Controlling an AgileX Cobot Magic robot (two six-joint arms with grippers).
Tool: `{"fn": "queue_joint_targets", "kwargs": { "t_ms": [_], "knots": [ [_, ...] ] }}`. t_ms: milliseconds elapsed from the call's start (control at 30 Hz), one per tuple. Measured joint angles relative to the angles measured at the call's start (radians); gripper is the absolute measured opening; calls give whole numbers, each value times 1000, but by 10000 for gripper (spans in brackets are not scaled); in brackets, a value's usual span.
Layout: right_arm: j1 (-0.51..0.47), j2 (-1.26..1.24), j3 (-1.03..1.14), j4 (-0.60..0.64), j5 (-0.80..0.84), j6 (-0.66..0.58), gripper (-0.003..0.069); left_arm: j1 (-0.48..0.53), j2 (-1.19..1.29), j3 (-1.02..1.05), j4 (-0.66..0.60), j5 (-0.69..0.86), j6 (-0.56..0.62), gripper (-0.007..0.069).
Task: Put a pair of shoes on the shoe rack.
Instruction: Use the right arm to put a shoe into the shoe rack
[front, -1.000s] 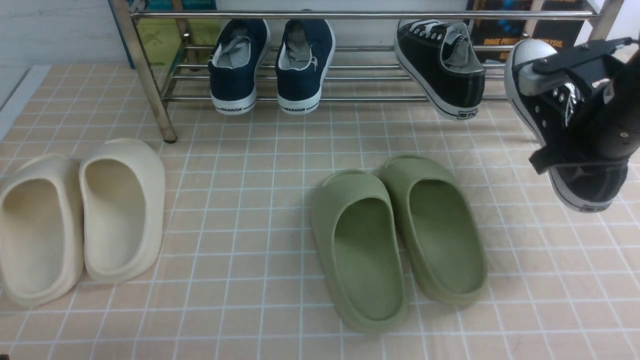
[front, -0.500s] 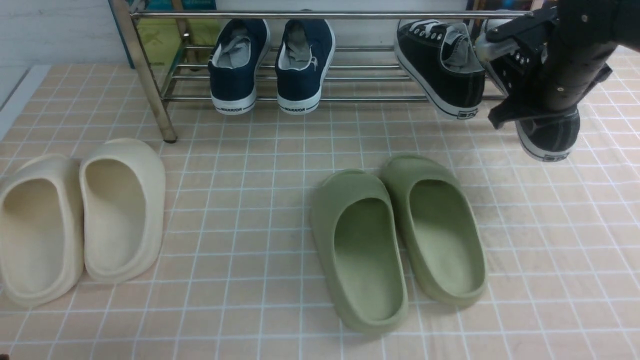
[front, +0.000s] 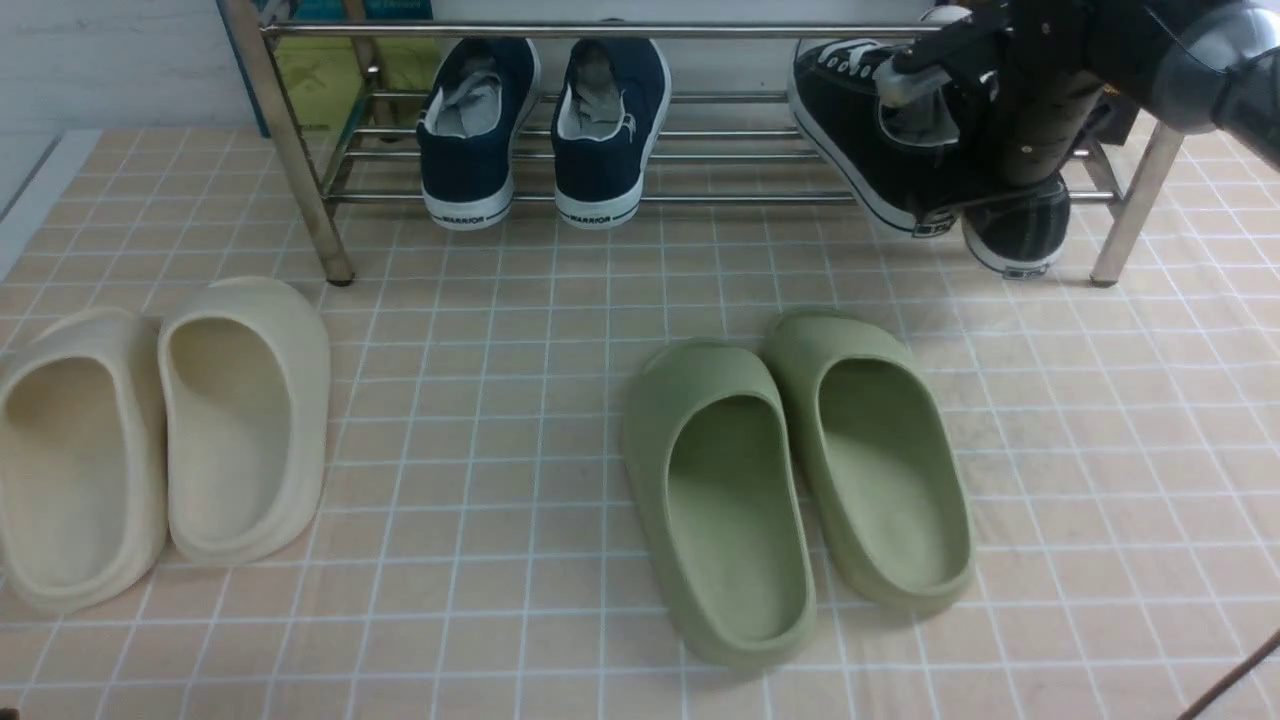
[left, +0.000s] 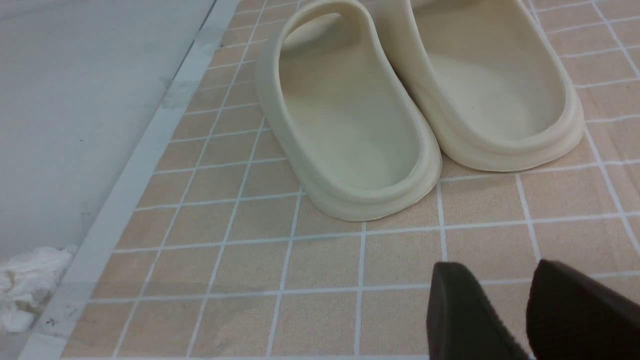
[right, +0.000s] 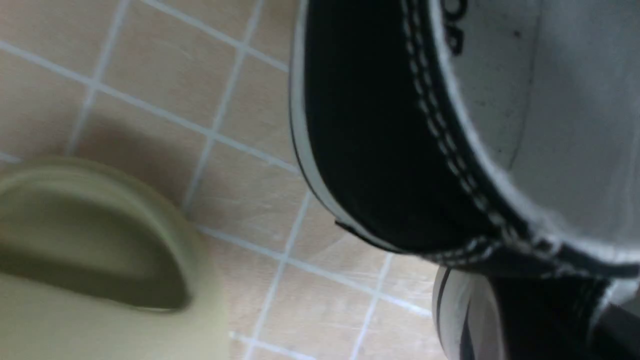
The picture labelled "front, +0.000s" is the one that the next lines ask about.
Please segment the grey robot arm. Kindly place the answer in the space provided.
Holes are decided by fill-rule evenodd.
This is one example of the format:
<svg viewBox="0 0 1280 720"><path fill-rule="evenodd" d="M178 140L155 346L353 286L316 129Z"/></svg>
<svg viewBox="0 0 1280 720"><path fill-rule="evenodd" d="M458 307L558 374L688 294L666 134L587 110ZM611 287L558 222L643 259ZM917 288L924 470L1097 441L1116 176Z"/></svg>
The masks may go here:
<svg viewBox="0 0 1280 720"><path fill-rule="evenodd" d="M1277 165L1277 13L1257 1L988 1L876 72L902 106L954 85L996 184L1061 168L1106 88L1181 135L1221 129Z"/></svg>

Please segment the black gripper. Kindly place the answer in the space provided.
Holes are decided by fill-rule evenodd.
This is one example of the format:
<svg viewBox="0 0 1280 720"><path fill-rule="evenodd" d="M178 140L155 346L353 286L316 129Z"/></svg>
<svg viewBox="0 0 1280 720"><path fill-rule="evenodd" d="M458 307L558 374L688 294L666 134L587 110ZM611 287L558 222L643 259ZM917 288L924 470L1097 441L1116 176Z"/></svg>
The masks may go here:
<svg viewBox="0 0 1280 720"><path fill-rule="evenodd" d="M1021 191L1068 160L1106 86L1137 95L1138 1L982 1L893 51L890 101L941 92L957 143L929 191Z"/></svg>

